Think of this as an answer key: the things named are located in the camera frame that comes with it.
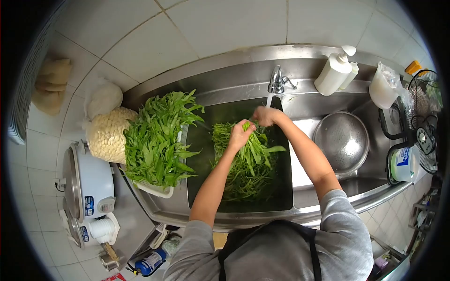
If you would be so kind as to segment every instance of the white plastic bottle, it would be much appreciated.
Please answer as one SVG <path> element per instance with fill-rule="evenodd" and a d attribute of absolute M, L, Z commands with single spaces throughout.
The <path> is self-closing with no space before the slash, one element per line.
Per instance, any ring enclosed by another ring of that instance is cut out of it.
<path fill-rule="evenodd" d="M 339 90 L 344 90 L 347 88 L 347 86 L 350 84 L 350 82 L 356 77 L 358 74 L 358 71 L 360 70 L 358 68 L 357 62 L 351 62 L 351 72 L 347 74 L 347 78 L 344 80 L 341 86 L 339 86 Z"/>
<path fill-rule="evenodd" d="M 329 96 L 336 92 L 342 85 L 348 74 L 352 70 L 347 56 L 353 56 L 356 48 L 353 46 L 342 46 L 343 53 L 332 53 L 325 64 L 319 77 L 314 81 L 314 85 L 319 93 Z"/>

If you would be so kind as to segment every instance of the bag of garlic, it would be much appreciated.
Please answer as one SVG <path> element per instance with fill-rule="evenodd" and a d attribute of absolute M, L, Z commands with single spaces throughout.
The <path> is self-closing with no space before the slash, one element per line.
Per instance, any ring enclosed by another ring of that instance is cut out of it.
<path fill-rule="evenodd" d="M 106 114 L 98 114 L 85 123 L 86 140 L 92 156 L 108 162 L 125 164 L 125 137 L 123 130 L 130 126 L 137 113 L 117 107 Z"/>

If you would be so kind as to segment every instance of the rice cooker lid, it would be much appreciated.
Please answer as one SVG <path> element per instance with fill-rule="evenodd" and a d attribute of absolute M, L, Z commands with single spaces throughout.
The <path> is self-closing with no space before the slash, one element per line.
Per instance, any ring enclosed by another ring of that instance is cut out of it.
<path fill-rule="evenodd" d="M 66 212 L 67 220 L 68 220 L 68 223 L 69 223 L 70 236 L 72 236 L 73 239 L 75 240 L 75 244 L 79 248 L 83 249 L 84 248 L 84 242 L 81 239 L 80 226 L 78 225 L 77 220 L 70 213 L 70 210 L 69 210 L 68 205 L 67 205 L 66 198 L 63 198 L 63 209 Z"/>
<path fill-rule="evenodd" d="M 80 175 L 78 172 L 77 148 L 75 144 L 71 144 L 66 150 L 63 160 L 63 177 L 66 179 L 64 188 L 64 197 L 67 200 L 67 206 L 70 214 L 82 222 L 82 197 L 80 186 Z"/>

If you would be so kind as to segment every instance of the white pump bottle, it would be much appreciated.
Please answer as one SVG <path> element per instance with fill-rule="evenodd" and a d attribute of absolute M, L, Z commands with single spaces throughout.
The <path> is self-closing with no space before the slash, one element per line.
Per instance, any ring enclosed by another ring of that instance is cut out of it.
<path fill-rule="evenodd" d="M 352 70 L 352 65 L 348 62 L 347 56 L 353 56 L 356 48 L 353 46 L 342 46 L 343 53 L 332 53 L 327 60 L 319 77 L 314 81 L 314 85 L 319 93 L 329 96 L 336 92 L 342 85 L 348 74 Z"/>

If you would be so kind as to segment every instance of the label sticker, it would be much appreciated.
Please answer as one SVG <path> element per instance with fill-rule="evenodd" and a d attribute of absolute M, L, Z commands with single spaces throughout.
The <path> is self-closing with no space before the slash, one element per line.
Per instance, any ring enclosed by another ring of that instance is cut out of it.
<path fill-rule="evenodd" d="M 87 229 L 85 226 L 80 227 L 81 236 L 83 237 L 83 241 L 89 241 L 89 234 L 87 233 Z"/>
<path fill-rule="evenodd" d="M 92 196 L 85 196 L 85 216 L 92 216 L 94 214 L 94 198 Z"/>

